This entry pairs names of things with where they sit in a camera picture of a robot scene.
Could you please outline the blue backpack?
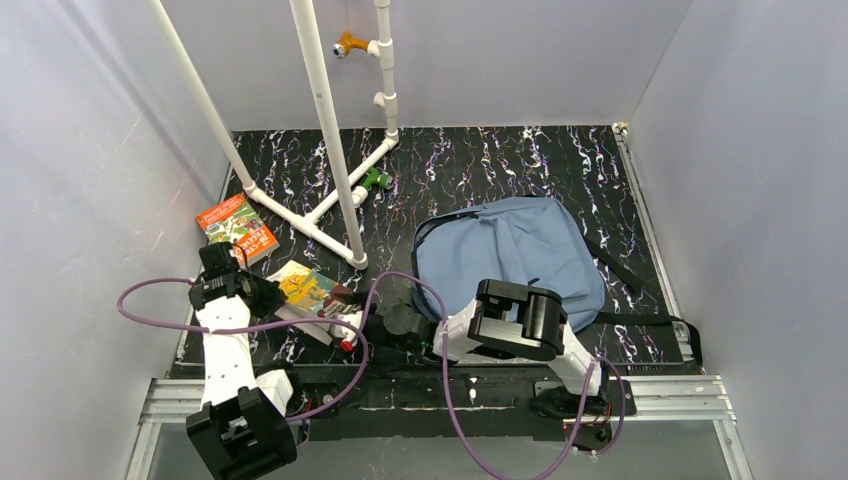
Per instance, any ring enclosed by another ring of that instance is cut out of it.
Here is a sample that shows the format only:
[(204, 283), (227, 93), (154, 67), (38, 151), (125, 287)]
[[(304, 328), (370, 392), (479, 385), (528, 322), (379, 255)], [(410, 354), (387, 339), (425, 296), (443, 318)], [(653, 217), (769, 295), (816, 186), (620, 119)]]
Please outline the blue backpack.
[(651, 327), (683, 327), (693, 362), (703, 364), (698, 330), (668, 314), (606, 312), (606, 284), (598, 269), (606, 266), (638, 293), (645, 283), (620, 260), (585, 237), (570, 212), (551, 197), (510, 197), (432, 217), (416, 229), (412, 272), (424, 284), (412, 288), (412, 300), (430, 322), (439, 307), (457, 314), (474, 296), (480, 281), (493, 279), (552, 290), (581, 340), (590, 331), (595, 350), (619, 365), (637, 370), (677, 364), (666, 357)]

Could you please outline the yellow illustrated cover book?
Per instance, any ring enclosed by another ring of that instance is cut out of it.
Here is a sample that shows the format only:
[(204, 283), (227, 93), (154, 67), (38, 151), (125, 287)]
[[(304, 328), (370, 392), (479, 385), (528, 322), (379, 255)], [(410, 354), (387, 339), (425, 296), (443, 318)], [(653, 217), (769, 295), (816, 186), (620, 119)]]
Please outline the yellow illustrated cover book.
[[(276, 312), (276, 316), (284, 320), (336, 319), (342, 314), (362, 312), (365, 306), (365, 298), (357, 292), (294, 260), (289, 260), (268, 280), (278, 281), (287, 295), (287, 302)], [(296, 328), (324, 345), (339, 348), (329, 333), (332, 324), (301, 323)]]

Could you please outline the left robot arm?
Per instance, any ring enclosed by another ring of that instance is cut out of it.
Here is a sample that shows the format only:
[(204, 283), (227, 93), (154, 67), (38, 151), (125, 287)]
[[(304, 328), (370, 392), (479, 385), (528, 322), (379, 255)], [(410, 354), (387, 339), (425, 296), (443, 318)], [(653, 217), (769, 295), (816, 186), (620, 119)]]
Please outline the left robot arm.
[(216, 479), (257, 479), (294, 462), (297, 444), (285, 414), (295, 388), (278, 368), (256, 374), (249, 338), (252, 318), (285, 304), (278, 283), (242, 268), (236, 245), (200, 249), (201, 276), (188, 297), (203, 335), (205, 380), (188, 438)]

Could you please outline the orange green treehouse book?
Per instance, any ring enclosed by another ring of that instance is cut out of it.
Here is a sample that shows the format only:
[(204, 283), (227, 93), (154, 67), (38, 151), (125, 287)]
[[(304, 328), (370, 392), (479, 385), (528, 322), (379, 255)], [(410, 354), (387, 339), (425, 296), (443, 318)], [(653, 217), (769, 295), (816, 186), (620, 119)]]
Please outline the orange green treehouse book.
[(195, 217), (211, 243), (232, 243), (243, 267), (271, 255), (279, 242), (249, 202), (239, 193)]

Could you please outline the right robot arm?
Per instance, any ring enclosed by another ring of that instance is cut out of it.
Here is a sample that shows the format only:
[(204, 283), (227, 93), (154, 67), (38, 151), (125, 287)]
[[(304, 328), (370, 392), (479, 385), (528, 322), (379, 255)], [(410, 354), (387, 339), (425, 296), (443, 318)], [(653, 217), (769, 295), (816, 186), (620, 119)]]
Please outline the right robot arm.
[(608, 370), (597, 365), (576, 336), (601, 312), (603, 286), (590, 287), (582, 295), (567, 294), (560, 285), (544, 289), (533, 283), (485, 279), (475, 297), (445, 321), (414, 315), (408, 323), (402, 323), (399, 314), (375, 314), (367, 297), (357, 291), (351, 301), (368, 314), (364, 331), (373, 345), (381, 347), (377, 355), (381, 362), (405, 352), (415, 354), (422, 365), (452, 365), (474, 351), (486, 357), (544, 362), (560, 384), (535, 395), (531, 404), (540, 415), (573, 418), (579, 409), (595, 416), (612, 411)]

